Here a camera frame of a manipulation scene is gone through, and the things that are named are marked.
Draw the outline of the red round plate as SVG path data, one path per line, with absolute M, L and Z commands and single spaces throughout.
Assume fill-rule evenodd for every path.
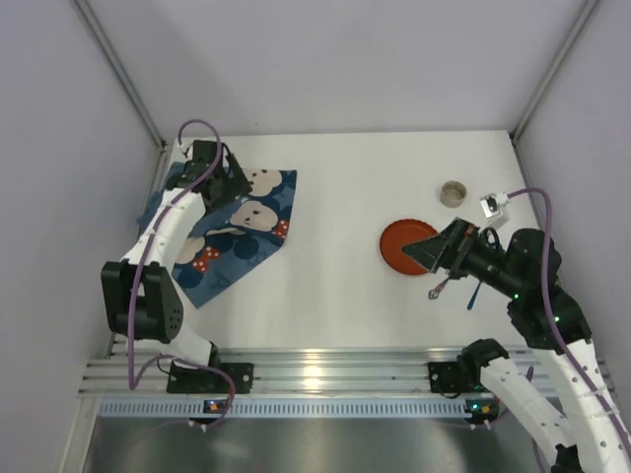
M 409 243 L 433 237 L 438 231 L 428 223 L 416 219 L 401 219 L 389 224 L 381 234 L 379 248 L 384 262 L 397 273 L 421 276 L 428 270 L 419 265 L 402 249 Z

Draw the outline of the blue cartoon mouse placemat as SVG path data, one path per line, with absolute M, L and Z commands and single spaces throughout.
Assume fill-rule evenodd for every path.
M 183 244 L 172 275 L 197 308 L 284 244 L 297 187 L 295 169 L 244 170 L 251 191 L 203 217 Z

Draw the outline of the small beige cup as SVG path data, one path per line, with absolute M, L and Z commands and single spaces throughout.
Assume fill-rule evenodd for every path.
M 466 186 L 455 180 L 445 182 L 440 191 L 440 202 L 448 208 L 459 207 L 467 196 Z

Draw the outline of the blue metal spoon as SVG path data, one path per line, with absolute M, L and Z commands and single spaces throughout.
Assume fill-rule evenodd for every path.
M 472 293 L 472 295 L 471 295 L 471 297 L 469 299 L 469 302 L 467 303 L 467 306 L 466 306 L 467 310 L 473 310 L 474 305 L 475 305 L 476 300 L 477 300 L 477 297 L 478 297 L 478 294 L 479 294 L 479 290 L 481 288 L 481 285 L 482 285 L 482 281 L 478 281 L 476 286 L 475 286 L 475 289 L 474 289 L 474 291 L 473 291 L 473 293 Z

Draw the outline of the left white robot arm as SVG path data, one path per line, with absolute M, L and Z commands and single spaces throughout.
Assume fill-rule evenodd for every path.
M 104 265 L 105 314 L 110 331 L 127 338 L 130 358 L 136 341 L 149 340 L 163 355 L 215 368 L 218 349 L 186 320 L 172 272 L 195 225 L 244 196 L 250 185 L 225 144 L 195 140 L 188 154 L 182 173 L 167 182 L 144 233 L 120 260 Z

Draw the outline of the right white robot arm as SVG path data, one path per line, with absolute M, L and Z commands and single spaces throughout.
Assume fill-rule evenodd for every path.
M 627 472 L 630 433 L 596 360 L 592 331 L 578 303 L 554 280 L 561 256 L 548 233 L 516 231 L 506 249 L 490 230 L 454 219 L 442 232 L 405 245 L 427 271 L 477 279 L 509 298 L 507 314 L 553 384 L 555 407 L 494 339 L 465 346 L 463 381 L 494 394 L 527 431 L 553 472 Z

